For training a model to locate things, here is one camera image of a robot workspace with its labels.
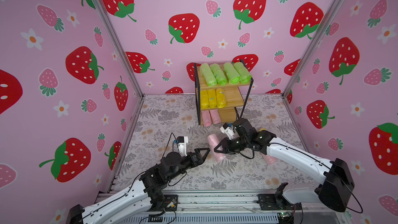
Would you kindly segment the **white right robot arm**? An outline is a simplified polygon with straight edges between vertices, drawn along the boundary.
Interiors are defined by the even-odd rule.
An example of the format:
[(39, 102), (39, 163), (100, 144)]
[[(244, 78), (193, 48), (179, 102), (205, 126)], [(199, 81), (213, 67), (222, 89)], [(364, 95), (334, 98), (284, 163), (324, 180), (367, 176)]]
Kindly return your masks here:
[(265, 129), (257, 131), (245, 118), (224, 124), (221, 131), (227, 137), (215, 143), (215, 153), (234, 155), (250, 149), (253, 153), (284, 161), (314, 180), (308, 184), (282, 183), (271, 200), (265, 200), (265, 203), (273, 204), (277, 209), (298, 203), (322, 203), (341, 213), (348, 208), (354, 182), (345, 161), (339, 158), (331, 161), (308, 153)]

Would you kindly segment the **yellow roll with teal label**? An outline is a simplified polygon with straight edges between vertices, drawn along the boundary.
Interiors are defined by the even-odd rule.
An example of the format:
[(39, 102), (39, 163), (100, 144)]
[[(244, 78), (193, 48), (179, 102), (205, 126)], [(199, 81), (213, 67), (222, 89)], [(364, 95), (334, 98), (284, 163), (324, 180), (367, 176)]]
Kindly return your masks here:
[(222, 88), (216, 89), (217, 107), (224, 108), (227, 105), (224, 90)]

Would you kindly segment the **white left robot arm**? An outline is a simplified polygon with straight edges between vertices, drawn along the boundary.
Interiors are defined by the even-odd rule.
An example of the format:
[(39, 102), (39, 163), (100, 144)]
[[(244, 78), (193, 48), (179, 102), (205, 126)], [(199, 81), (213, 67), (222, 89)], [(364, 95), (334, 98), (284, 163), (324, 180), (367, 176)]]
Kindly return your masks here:
[(202, 165), (210, 148), (197, 148), (182, 156), (170, 152), (159, 164), (143, 172), (130, 186), (93, 205), (80, 204), (69, 210), (67, 224), (117, 224), (128, 217), (159, 207), (164, 202), (162, 190), (189, 169)]

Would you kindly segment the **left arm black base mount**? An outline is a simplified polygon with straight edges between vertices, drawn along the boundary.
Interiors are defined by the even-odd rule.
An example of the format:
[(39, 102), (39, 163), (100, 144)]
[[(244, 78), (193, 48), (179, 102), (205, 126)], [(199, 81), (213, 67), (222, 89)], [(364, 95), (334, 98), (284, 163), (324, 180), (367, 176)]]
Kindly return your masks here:
[(178, 195), (164, 195), (162, 192), (151, 196), (152, 207), (150, 208), (149, 217), (160, 217), (166, 212), (177, 210)]

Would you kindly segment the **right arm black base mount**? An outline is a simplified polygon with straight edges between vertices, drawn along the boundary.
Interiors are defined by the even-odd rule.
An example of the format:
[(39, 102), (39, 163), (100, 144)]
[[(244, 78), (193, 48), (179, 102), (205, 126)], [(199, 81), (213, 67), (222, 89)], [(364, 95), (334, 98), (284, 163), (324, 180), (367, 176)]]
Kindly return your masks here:
[(303, 217), (302, 204), (290, 203), (283, 196), (287, 185), (288, 183), (282, 183), (273, 194), (259, 194), (257, 200), (262, 211), (277, 211), (280, 224), (294, 224), (296, 211), (301, 211), (301, 217)]

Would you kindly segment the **light green roll with label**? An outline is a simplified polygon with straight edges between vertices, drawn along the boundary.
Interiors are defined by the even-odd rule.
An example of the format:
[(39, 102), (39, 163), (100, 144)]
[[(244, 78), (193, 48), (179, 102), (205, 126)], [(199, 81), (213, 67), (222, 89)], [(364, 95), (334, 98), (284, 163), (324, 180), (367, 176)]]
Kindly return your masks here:
[(218, 64), (211, 64), (210, 65), (211, 71), (217, 80), (217, 83), (221, 86), (224, 86), (227, 84), (228, 80), (224, 74), (224, 71), (221, 69), (221, 67)]

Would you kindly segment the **pink roll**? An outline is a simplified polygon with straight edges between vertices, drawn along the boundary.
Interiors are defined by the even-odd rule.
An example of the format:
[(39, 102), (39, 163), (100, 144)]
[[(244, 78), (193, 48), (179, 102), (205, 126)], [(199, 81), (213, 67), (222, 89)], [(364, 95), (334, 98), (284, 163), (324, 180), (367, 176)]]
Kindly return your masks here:
[(272, 157), (270, 155), (262, 154), (262, 157), (265, 160), (265, 162), (267, 163), (267, 165), (269, 165), (269, 166), (275, 164), (278, 161), (277, 158), (274, 158), (274, 157)]
[(215, 134), (211, 134), (207, 137), (207, 139), (209, 142), (212, 157), (215, 159), (215, 161), (219, 163), (222, 160), (226, 159), (226, 155), (224, 153), (215, 152), (215, 148), (220, 144), (217, 136)]
[(221, 123), (221, 118), (220, 118), (218, 110), (210, 110), (209, 113), (210, 113), (213, 124)]
[(212, 124), (211, 115), (209, 110), (202, 111), (203, 126), (209, 127)]

